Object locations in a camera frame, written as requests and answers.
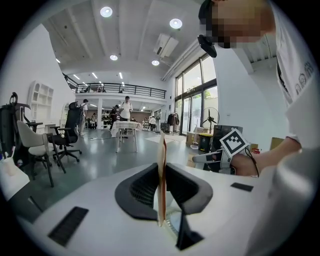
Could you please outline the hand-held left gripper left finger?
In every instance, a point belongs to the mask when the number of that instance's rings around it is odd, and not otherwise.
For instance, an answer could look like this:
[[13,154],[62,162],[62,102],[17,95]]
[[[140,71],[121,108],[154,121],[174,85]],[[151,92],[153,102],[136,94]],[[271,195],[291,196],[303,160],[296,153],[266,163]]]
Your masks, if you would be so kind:
[[[134,167],[87,182],[45,210],[34,223],[18,223],[41,250],[50,256],[174,256],[176,243],[155,221],[127,215],[115,200],[120,182],[148,168]],[[66,246],[49,233],[74,207],[88,210]]]

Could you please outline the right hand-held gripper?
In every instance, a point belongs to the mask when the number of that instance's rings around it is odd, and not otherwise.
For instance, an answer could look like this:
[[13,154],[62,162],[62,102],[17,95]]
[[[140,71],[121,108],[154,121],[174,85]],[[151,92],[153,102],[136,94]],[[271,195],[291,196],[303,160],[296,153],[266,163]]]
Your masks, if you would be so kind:
[[194,163],[210,164],[210,169],[215,173],[236,173],[236,168],[231,164],[233,157],[243,153],[249,143],[240,130],[232,127],[230,131],[219,134],[212,143],[212,151],[192,157]]

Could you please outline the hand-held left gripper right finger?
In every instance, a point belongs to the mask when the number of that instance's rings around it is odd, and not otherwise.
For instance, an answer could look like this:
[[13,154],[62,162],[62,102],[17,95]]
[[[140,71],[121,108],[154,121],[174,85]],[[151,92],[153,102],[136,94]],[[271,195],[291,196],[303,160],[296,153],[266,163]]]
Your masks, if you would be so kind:
[[213,190],[201,213],[187,216],[202,240],[180,256],[310,256],[317,247],[317,151],[303,149],[260,177],[187,166]]

